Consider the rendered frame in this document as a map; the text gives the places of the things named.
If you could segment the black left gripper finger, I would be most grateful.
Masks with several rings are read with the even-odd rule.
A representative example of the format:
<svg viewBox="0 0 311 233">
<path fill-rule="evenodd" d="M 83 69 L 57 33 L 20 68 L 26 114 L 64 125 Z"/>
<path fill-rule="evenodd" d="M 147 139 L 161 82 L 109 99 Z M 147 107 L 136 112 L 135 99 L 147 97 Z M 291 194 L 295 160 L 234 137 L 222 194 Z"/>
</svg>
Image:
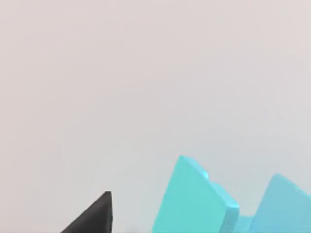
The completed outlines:
<svg viewBox="0 0 311 233">
<path fill-rule="evenodd" d="M 105 191 L 61 233 L 112 233 L 112 193 Z"/>
</svg>

